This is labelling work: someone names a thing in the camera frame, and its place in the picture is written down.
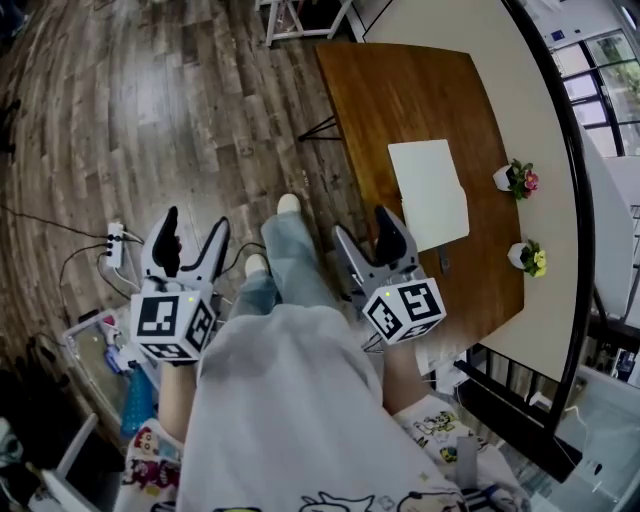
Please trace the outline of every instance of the wooden table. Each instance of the wooden table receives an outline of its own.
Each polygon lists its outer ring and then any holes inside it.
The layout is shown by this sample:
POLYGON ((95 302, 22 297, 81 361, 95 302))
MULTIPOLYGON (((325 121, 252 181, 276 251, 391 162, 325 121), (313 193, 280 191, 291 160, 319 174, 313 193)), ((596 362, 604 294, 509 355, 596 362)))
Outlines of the wooden table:
POLYGON ((447 139, 467 195, 469 236, 446 245, 444 276, 436 250, 420 254, 435 277, 447 318, 426 335, 464 351, 524 307, 524 276, 507 252, 520 242, 516 203, 492 174, 507 164, 484 87, 466 53, 393 44, 320 44, 316 54, 351 169, 358 181, 371 239, 373 209, 402 216, 387 145, 447 139))

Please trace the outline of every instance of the cartoon print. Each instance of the cartoon print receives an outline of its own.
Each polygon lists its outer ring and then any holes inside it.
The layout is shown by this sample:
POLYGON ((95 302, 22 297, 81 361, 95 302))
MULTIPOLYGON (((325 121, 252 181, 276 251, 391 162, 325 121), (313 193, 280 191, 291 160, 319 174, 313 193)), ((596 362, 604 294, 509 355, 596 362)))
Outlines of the cartoon print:
POLYGON ((391 510, 396 505, 396 502, 386 495, 380 496, 376 501, 385 511, 391 510))
POLYGON ((171 443, 160 438, 149 427, 140 429, 133 440, 133 447, 140 450, 143 455, 159 455, 161 457, 180 460, 180 451, 171 443))
POLYGON ((326 492, 319 492, 321 501, 316 501, 309 496, 303 496, 302 501, 306 503, 299 512, 369 512, 369 507, 373 503, 375 496, 367 496, 360 500, 348 500, 345 498, 334 498, 326 492))
POLYGON ((502 510, 504 512, 518 512, 519 510, 519 507, 511 493, 501 489, 497 485, 492 485, 485 489, 482 491, 482 494, 484 494, 486 498, 498 508, 498 510, 502 510))
POLYGON ((410 492, 398 503, 397 512, 469 512, 460 494, 454 491, 410 492))
POLYGON ((448 446, 440 450, 440 456, 447 463, 455 462, 458 460, 458 450, 453 446, 448 446))
POLYGON ((433 436, 436 432, 451 432, 456 428, 452 423, 457 421, 455 415, 442 411, 435 418, 426 417, 423 421, 416 421, 413 426, 426 436, 433 436))
POLYGON ((148 485, 160 489, 166 489, 169 486, 178 487, 179 483, 180 466, 166 460, 156 462, 131 459, 122 479, 122 485, 138 484, 140 490, 148 485))
POLYGON ((480 436, 476 436, 476 434, 473 432, 473 430, 469 430, 469 437, 475 437, 476 440, 478 441, 478 451, 481 452, 482 450, 484 450, 489 443, 487 441, 485 441, 483 438, 481 438, 480 436))
POLYGON ((133 446, 145 455, 158 455, 158 438, 149 427, 140 429, 133 446))
POLYGON ((450 434, 447 432, 434 432, 433 439, 435 439, 438 444, 445 444, 449 441, 450 434))
POLYGON ((456 415, 453 414, 452 412, 441 411, 440 414, 438 414, 434 420, 440 427, 449 426, 450 428, 444 429, 448 432, 450 430, 453 430, 453 425, 449 425, 449 424, 453 423, 454 421, 457 421, 458 418, 456 418, 456 415))

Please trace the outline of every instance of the light blue jeans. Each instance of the light blue jeans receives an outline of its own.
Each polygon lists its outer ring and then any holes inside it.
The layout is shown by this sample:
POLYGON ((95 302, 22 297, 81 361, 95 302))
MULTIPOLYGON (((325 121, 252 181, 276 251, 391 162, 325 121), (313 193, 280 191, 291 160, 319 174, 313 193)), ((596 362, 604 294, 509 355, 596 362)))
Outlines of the light blue jeans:
POLYGON ((261 231, 272 275, 251 274, 238 291, 229 318, 268 315, 278 303, 338 309, 320 275, 318 255, 302 215, 299 212, 274 215, 261 231))

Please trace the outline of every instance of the white flower pot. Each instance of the white flower pot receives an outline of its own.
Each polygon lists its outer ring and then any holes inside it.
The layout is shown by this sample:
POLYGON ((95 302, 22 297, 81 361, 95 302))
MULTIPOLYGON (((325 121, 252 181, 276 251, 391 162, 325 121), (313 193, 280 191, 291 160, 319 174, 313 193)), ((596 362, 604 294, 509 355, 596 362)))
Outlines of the white flower pot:
POLYGON ((507 177, 507 171, 511 169, 510 165, 505 165, 501 167, 500 170, 496 171, 493 174, 493 182, 496 184, 498 190, 503 190, 504 192, 511 192, 509 190, 509 178, 507 177))
POLYGON ((511 264, 514 267, 519 268, 520 270, 524 270, 524 264, 522 263, 522 261, 520 261, 520 256, 522 255, 522 251, 526 246, 527 244, 524 243, 513 244, 511 246, 511 249, 509 249, 509 252, 507 253, 507 257, 509 258, 511 264))

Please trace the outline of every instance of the shoe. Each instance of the shoe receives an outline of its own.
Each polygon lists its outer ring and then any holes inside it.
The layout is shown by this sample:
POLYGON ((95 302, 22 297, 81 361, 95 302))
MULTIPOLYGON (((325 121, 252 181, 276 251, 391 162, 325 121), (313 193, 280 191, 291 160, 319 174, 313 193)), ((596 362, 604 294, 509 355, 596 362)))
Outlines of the shoe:
POLYGON ((30 16, 28 14, 25 14, 24 19, 22 20, 22 25, 20 25, 13 32, 11 32, 11 35, 9 37, 16 37, 20 32, 22 32, 22 29, 27 26, 27 23, 29 22, 29 18, 30 16))
POLYGON ((278 214, 302 211, 300 200, 293 194, 285 194, 278 202, 278 214))
POLYGON ((252 254, 247 258, 247 262, 244 264, 244 275, 249 277, 255 272, 269 272, 267 260, 261 254, 252 254))

